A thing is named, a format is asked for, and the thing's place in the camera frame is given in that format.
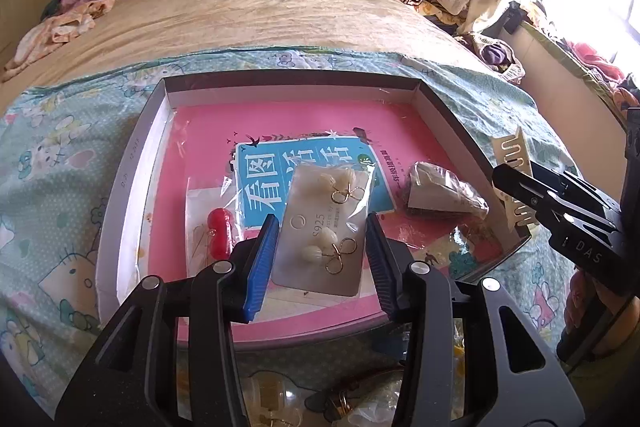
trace bed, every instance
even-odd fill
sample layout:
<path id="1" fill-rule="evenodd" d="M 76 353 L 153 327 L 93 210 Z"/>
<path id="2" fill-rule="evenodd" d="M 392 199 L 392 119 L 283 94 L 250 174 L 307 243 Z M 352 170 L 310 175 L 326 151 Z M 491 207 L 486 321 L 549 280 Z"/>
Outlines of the bed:
<path id="1" fill-rule="evenodd" d="M 118 0 L 95 28 L 0 86 L 0 347 L 52 415 L 99 331 L 104 210 L 146 97 L 163 77 L 245 69 L 420 78 L 495 164 L 519 124 L 532 160 L 574 168 L 531 97 L 398 0 Z M 494 269 L 538 331 L 562 331 L 573 266 L 532 239 Z"/>

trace plastic bag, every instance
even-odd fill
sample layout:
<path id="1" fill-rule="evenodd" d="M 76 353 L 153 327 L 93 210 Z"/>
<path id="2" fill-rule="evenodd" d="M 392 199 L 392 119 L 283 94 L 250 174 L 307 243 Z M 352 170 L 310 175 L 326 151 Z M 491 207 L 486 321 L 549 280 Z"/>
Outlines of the plastic bag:
<path id="1" fill-rule="evenodd" d="M 396 414 L 402 378 L 392 378 L 369 393 L 344 418 L 333 423 L 334 427 L 390 427 Z"/>
<path id="2" fill-rule="evenodd" d="M 275 284 L 358 293 L 373 172 L 359 163 L 295 167 L 271 271 Z"/>
<path id="3" fill-rule="evenodd" d="M 413 211 L 428 211 L 447 217 L 473 214 L 484 219 L 489 205 L 470 184 L 438 165 L 416 162 L 409 171 L 407 205 Z"/>
<path id="4" fill-rule="evenodd" d="M 403 333 L 408 341 L 409 330 Z M 465 410 L 465 337 L 462 319 L 454 319 L 453 369 L 450 418 L 455 420 L 462 417 Z M 401 385 L 402 373 L 399 373 L 399 377 L 394 375 L 368 393 L 347 416 L 335 421 L 333 426 L 390 427 L 396 414 Z"/>
<path id="5" fill-rule="evenodd" d="M 302 394 L 289 378 L 259 371 L 241 378 L 240 384 L 252 427 L 298 427 L 302 423 Z"/>
<path id="6" fill-rule="evenodd" d="M 185 241 L 187 276 L 194 277 L 215 261 L 228 259 L 243 239 L 241 198 L 236 182 L 224 177 L 220 187 L 192 188 L 187 183 Z"/>

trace light blue bedsheet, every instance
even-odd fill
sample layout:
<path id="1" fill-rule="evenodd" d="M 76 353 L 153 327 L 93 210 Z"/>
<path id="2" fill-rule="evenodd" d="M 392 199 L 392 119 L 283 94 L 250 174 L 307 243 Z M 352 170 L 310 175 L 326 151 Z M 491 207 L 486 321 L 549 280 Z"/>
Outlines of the light blue bedsheet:
<path id="1" fill-rule="evenodd" d="M 52 415 L 98 333 L 97 241 L 111 184 L 148 94 L 164 76 L 298 68 L 423 79 L 495 164 L 492 136 L 520 124 L 532 160 L 572 166 L 529 95 L 489 74 L 398 54 L 320 48 L 199 52 L 23 93 L 0 120 L 0 349 Z M 573 266 L 538 230 L 495 269 L 552 345 Z"/>

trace earring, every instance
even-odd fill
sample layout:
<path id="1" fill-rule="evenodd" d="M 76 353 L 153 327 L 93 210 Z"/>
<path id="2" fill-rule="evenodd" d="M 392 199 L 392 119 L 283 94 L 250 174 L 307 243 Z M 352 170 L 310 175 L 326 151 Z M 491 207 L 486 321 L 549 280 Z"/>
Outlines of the earring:
<path id="1" fill-rule="evenodd" d="M 302 257 L 308 263 L 318 263 L 322 257 L 330 257 L 331 259 L 326 262 L 324 269 L 331 275 L 336 275 L 344 268 L 342 256 L 351 254 L 358 249 L 358 243 L 352 237 L 345 237 L 338 246 L 336 246 L 337 243 L 336 233 L 324 227 L 316 235 L 316 244 L 302 249 Z M 332 253 L 324 253 L 324 250 L 329 249 L 333 250 Z"/>
<path id="2" fill-rule="evenodd" d="M 366 194 L 364 188 L 355 186 L 356 172 L 351 168 L 338 169 L 335 177 L 328 172 L 323 172 L 320 174 L 320 179 L 328 189 L 333 191 L 331 200 L 335 204 L 345 204 L 349 198 L 362 201 Z"/>

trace small plastic bag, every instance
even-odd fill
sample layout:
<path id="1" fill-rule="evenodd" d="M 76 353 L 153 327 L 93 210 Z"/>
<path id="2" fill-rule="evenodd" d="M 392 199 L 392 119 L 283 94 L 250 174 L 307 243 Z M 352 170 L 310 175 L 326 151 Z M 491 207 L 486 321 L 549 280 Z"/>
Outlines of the small plastic bag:
<path id="1" fill-rule="evenodd" d="M 271 271 L 276 285 L 358 293 L 373 172 L 360 163 L 296 166 Z"/>
<path id="2" fill-rule="evenodd" d="M 192 188 L 187 183 L 185 241 L 187 276 L 194 277 L 215 261 L 228 259 L 243 239 L 241 197 L 236 182 L 224 177 L 220 187 Z"/>
<path id="3" fill-rule="evenodd" d="M 396 414 L 402 377 L 394 377 L 369 393 L 344 418 L 334 422 L 334 427 L 391 427 Z"/>
<path id="4" fill-rule="evenodd" d="M 484 219 L 489 205 L 475 188 L 451 171 L 427 162 L 416 162 L 409 171 L 407 206 L 431 216 L 473 214 Z"/>

